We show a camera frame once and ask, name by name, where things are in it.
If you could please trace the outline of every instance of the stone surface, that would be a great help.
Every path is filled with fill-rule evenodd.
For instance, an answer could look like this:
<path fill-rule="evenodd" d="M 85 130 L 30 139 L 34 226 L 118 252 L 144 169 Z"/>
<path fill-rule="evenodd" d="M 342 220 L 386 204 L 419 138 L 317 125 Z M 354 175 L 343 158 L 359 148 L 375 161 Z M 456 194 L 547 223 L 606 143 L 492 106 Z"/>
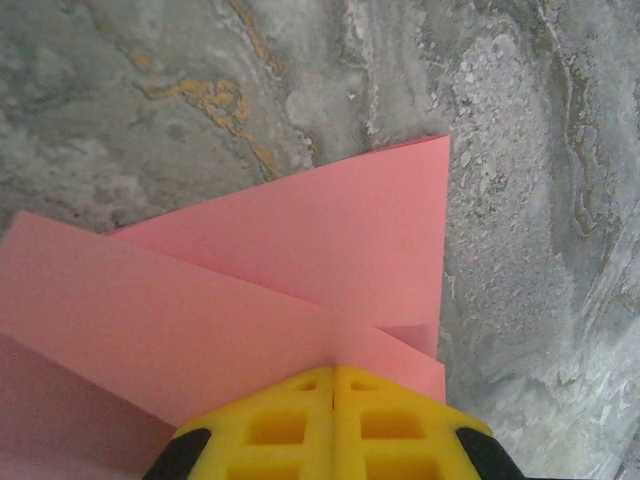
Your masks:
<path fill-rule="evenodd" d="M 450 402 L 527 474 L 632 478 L 638 58 L 634 0 L 0 0 L 0 229 L 450 131 Z"/>

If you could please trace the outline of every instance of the gray marble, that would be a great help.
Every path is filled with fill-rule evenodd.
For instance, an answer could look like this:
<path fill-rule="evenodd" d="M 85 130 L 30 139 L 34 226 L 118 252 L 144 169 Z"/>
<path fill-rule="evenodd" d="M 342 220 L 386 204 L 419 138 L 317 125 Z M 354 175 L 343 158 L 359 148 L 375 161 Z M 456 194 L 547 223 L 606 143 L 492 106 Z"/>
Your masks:
<path fill-rule="evenodd" d="M 630 479 L 639 58 L 635 0 L 0 0 L 0 230 L 103 232 L 450 131 L 451 404 L 527 474 Z"/>

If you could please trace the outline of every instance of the black plastic part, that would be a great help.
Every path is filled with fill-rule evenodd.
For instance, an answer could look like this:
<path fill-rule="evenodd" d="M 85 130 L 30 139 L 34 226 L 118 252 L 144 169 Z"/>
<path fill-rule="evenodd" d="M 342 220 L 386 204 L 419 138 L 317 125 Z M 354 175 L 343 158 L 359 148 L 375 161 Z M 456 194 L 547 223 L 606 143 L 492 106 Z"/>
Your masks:
<path fill-rule="evenodd" d="M 211 431 L 197 428 L 171 440 L 143 480 L 187 480 L 200 454 L 211 438 Z"/>
<path fill-rule="evenodd" d="M 467 427 L 456 435 L 482 480 L 527 480 L 495 438 Z"/>

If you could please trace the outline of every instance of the square hole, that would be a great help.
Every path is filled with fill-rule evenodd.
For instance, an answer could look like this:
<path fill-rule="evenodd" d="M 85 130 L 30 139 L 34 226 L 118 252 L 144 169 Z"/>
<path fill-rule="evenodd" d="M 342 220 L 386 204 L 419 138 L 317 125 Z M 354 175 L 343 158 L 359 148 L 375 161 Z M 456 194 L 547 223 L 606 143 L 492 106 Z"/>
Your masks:
<path fill-rule="evenodd" d="M 351 382 L 351 390 L 354 390 L 356 392 L 373 392 L 377 390 L 377 388 L 375 385 L 371 385 L 369 383 L 356 379 Z"/>
<path fill-rule="evenodd" d="M 296 390 L 303 392 L 315 390 L 316 388 L 318 388 L 318 382 L 316 382 L 314 379 L 307 380 L 306 382 L 303 382 L 300 385 L 296 386 Z"/>
<path fill-rule="evenodd" d="M 400 409 L 362 412 L 360 435 L 363 439 L 425 438 L 420 418 L 411 411 Z"/>
<path fill-rule="evenodd" d="M 303 412 L 269 411 L 249 424 L 250 445 L 296 445 L 304 443 L 307 416 Z"/>
<path fill-rule="evenodd" d="M 227 480 L 298 480 L 298 465 L 248 464 L 229 468 Z"/>
<path fill-rule="evenodd" d="M 438 464 L 429 457 L 397 456 L 366 459 L 367 480 L 441 480 Z"/>

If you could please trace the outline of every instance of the yellow plastic object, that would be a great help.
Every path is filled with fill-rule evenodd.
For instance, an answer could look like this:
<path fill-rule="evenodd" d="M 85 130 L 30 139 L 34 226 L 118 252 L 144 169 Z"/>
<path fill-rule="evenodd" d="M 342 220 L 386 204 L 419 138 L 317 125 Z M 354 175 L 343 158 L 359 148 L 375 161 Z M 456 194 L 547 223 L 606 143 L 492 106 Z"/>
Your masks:
<path fill-rule="evenodd" d="M 480 480 L 455 431 L 482 422 L 353 367 L 334 388 L 336 480 Z"/>
<path fill-rule="evenodd" d="M 327 367 L 200 417 L 174 438 L 211 431 L 188 480 L 480 480 L 460 427 L 491 435 L 473 417 L 376 375 Z"/>
<path fill-rule="evenodd" d="M 328 480 L 333 470 L 333 368 L 318 368 L 200 417 L 212 436 L 189 480 Z"/>

